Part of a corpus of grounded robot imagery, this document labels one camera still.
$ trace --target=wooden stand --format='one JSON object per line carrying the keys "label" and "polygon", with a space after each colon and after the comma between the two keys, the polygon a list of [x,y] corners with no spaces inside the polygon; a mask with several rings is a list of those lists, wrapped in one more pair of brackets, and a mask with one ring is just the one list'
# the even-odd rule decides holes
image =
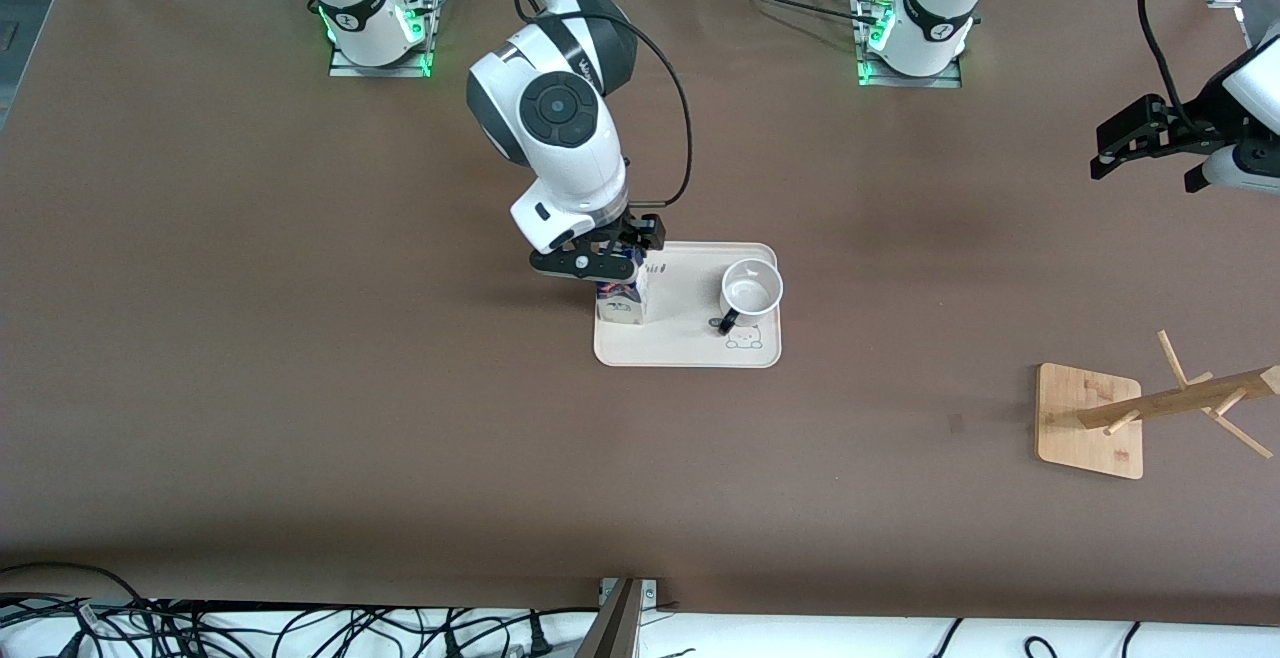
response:
{"label": "wooden stand", "polygon": [[1036,453],[1042,461],[1126,479],[1142,477],[1142,422],[1196,411],[1211,417],[1263,458],[1272,453],[1224,413],[1240,399],[1280,393],[1280,366],[1187,380],[1165,332],[1157,334],[1178,388],[1143,396],[1138,381],[1079,367],[1042,364],[1036,376]]}

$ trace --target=mug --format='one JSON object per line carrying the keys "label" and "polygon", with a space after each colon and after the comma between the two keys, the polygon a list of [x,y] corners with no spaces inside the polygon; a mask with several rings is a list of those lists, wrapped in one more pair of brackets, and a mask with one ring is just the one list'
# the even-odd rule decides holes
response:
{"label": "mug", "polygon": [[782,301],[782,275],[773,262],[744,259],[733,262],[721,278],[721,319],[718,332],[728,335],[737,324],[748,325],[777,310]]}

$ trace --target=wooden base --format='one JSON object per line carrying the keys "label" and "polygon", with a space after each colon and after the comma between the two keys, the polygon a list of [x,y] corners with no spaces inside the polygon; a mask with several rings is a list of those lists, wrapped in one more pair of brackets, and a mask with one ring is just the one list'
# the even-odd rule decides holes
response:
{"label": "wooden base", "polygon": [[1142,477],[1142,421],[1115,435],[1087,430],[1075,419],[1083,408],[1096,408],[1142,396],[1128,376],[1041,364],[1036,373],[1036,456],[1042,461],[1125,479]]}

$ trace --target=round black button panel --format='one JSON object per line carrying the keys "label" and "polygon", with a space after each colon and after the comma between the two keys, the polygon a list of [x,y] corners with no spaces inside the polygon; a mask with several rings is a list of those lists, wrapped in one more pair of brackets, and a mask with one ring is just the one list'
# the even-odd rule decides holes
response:
{"label": "round black button panel", "polygon": [[576,148],[595,134],[599,97],[581,76],[558,70],[530,81],[520,97],[520,120],[548,146]]}

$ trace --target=brown tabletop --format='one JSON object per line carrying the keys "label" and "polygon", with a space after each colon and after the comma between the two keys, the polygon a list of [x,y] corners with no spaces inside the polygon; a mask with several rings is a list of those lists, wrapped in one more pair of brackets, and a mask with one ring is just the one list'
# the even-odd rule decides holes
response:
{"label": "brown tabletop", "polygon": [[[840,6],[837,0],[813,0]],[[849,26],[617,0],[681,70],[672,239],[759,239],[765,371],[625,370],[590,285],[535,275],[531,175],[463,105],[518,28],[451,0],[431,79],[330,79],[306,0],[56,0],[0,134],[0,558],[152,595],[1268,621],[1280,465],[1202,416],[1146,477],[1038,461],[1043,361],[1172,378],[1280,358],[1280,201],[1088,178],[1160,90],[1133,0],[983,0],[963,90],[859,87]],[[1230,12],[1151,0],[1183,93]],[[609,99],[632,197],[675,189],[678,104]],[[1280,447],[1280,402],[1234,420]],[[104,591],[87,579],[8,586]]]}

